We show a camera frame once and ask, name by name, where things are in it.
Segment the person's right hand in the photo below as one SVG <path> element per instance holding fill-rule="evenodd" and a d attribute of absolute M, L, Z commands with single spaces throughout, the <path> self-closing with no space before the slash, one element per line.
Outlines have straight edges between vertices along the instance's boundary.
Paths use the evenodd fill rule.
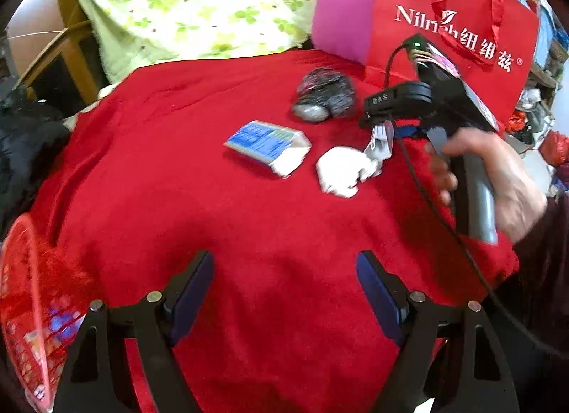
<path fill-rule="evenodd" d="M 448 206 L 458 180 L 450 171 L 447 159 L 463 153 L 481 157 L 494 189 L 496 227 L 510 240 L 519 243 L 546 212 L 548 201 L 532 179 L 520 156 L 495 133 L 462 128 L 436 152 L 425 145 L 430 157 L 429 169 L 434 177 L 441 202 Z"/>

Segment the dark sleeve forearm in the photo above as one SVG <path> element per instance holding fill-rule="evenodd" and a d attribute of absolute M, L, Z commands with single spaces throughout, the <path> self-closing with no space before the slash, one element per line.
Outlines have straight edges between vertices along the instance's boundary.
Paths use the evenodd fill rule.
<path fill-rule="evenodd" d="M 538 339 L 568 352 L 568 196 L 548 200 L 531 232 L 514 245 L 519 270 L 496 289 L 509 312 Z M 519 410 L 568 410 L 568 361 L 535 346 L 490 298 L 483 302 L 508 365 Z"/>

